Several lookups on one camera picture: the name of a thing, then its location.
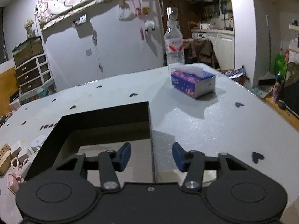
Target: kitchen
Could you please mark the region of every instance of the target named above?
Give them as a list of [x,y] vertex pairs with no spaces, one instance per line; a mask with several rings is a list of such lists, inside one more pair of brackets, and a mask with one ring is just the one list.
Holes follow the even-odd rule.
[[221,70],[234,70],[235,38],[231,0],[160,0],[164,32],[176,16],[184,39],[208,38]]

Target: brown door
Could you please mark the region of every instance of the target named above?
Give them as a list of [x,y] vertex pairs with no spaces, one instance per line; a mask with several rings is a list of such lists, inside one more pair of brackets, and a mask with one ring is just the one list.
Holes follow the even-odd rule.
[[190,5],[187,0],[163,0],[163,28],[164,33],[167,30],[167,7],[177,7],[178,8],[178,19],[181,27],[181,32],[183,38],[192,38],[192,32],[188,28],[188,21],[193,21],[199,23],[201,21],[200,13],[201,7],[198,5]]

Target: pink lanyard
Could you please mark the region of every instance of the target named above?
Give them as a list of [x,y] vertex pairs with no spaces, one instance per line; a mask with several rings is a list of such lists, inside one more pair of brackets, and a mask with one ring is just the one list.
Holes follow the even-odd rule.
[[140,0],[140,18],[139,18],[134,0],[132,0],[132,3],[133,3],[133,6],[134,6],[134,9],[135,9],[136,16],[138,17],[138,21],[139,21],[141,40],[144,40],[144,32],[143,32],[143,29],[142,29],[142,26],[141,26],[141,21],[142,21],[141,20],[142,19],[142,0]]

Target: faucet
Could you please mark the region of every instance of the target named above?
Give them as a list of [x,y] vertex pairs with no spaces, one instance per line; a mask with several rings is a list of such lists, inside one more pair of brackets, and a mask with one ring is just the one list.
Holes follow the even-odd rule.
[[229,20],[229,25],[228,25],[229,28],[231,28],[231,21],[233,18],[234,18],[234,16],[232,16],[231,19]]

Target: broom handle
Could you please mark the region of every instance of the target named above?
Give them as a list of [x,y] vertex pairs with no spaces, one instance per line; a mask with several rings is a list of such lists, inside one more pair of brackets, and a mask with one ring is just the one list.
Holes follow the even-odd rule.
[[271,71],[271,31],[269,26],[268,15],[266,15],[267,27],[269,30],[269,71]]

